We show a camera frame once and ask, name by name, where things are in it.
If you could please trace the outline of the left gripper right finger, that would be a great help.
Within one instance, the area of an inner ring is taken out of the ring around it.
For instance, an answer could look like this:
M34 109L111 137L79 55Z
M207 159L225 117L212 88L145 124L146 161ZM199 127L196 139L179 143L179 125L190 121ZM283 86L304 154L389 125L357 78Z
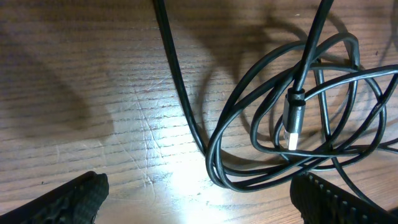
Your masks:
M313 173L292 179L290 198L308 224L397 223L393 213L374 207Z

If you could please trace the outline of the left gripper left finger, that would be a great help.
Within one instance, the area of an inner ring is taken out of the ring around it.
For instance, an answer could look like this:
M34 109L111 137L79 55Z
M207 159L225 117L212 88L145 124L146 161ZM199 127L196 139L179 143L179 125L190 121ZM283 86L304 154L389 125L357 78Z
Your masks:
M1 223L94 224L108 195L108 176L89 171L1 215Z

